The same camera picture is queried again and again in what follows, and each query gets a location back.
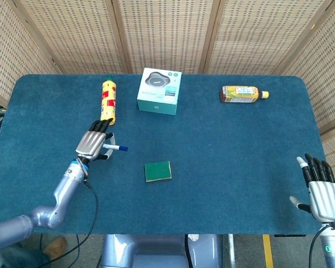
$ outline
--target robotic hand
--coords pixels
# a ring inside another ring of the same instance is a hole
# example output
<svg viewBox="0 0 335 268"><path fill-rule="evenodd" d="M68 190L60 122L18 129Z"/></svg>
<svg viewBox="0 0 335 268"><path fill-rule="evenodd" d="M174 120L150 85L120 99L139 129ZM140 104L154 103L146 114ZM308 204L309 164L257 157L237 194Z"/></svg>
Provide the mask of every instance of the robotic hand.
<svg viewBox="0 0 335 268"><path fill-rule="evenodd" d="M311 213L322 224L322 228L312 242L309 253L309 267L311 267L311 254L314 242L318 235L322 240L327 268L335 268L335 178L330 165L305 154L306 163L297 157L303 171L305 183L308 188L310 205L301 203L296 197L290 201L301 210Z"/></svg>
<svg viewBox="0 0 335 268"><path fill-rule="evenodd" d="M114 134L106 133L112 120L95 121L76 149L78 157L73 160L54 191L56 206L39 206L28 215L21 215L0 223L0 249L30 237L36 227L58 228L63 223L67 207L78 185L87 180L89 163L108 159L113 150L127 151L117 146ZM102 148L108 151L101 154Z"/></svg>

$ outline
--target product box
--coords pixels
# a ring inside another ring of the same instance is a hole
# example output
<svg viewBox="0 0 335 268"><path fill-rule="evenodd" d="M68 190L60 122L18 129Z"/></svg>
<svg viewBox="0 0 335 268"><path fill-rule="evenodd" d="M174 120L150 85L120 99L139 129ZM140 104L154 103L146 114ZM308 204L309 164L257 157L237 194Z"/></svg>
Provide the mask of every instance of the product box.
<svg viewBox="0 0 335 268"><path fill-rule="evenodd" d="M144 68L138 93L139 110L176 114L181 72Z"/></svg>

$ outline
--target green sponge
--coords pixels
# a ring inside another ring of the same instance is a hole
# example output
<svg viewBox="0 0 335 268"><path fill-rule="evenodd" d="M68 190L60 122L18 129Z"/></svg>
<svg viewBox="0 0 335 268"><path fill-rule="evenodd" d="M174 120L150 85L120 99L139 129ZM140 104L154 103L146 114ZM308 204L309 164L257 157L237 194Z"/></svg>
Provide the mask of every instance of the green sponge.
<svg viewBox="0 0 335 268"><path fill-rule="evenodd" d="M171 179L171 167L169 161L145 164L145 181L147 183L166 179Z"/></svg>

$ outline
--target red label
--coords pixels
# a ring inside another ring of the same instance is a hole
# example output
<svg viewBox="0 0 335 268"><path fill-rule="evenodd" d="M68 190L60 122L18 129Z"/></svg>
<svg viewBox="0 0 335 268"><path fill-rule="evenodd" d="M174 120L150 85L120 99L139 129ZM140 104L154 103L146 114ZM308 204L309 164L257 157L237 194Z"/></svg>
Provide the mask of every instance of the red label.
<svg viewBox="0 0 335 268"><path fill-rule="evenodd" d="M114 99L107 100L107 106L116 106L116 101Z"/></svg>
<svg viewBox="0 0 335 268"><path fill-rule="evenodd" d="M102 99L107 98L108 95L109 95L109 91L104 91L104 92L102 93Z"/></svg>

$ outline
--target plastic bottle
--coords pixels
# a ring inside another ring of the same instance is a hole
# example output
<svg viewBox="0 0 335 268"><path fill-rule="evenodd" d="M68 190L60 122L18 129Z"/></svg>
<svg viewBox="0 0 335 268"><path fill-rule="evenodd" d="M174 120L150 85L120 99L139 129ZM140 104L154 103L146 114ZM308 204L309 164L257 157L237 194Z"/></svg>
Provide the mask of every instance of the plastic bottle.
<svg viewBox="0 0 335 268"><path fill-rule="evenodd" d="M113 121L109 125L116 122L116 84L107 80L102 85L102 110L100 113L100 120L108 120L112 118Z"/></svg>
<svg viewBox="0 0 335 268"><path fill-rule="evenodd" d="M244 85L225 85L219 92L221 102L251 103L258 99L266 99L268 97L268 91L260 91L256 87Z"/></svg>

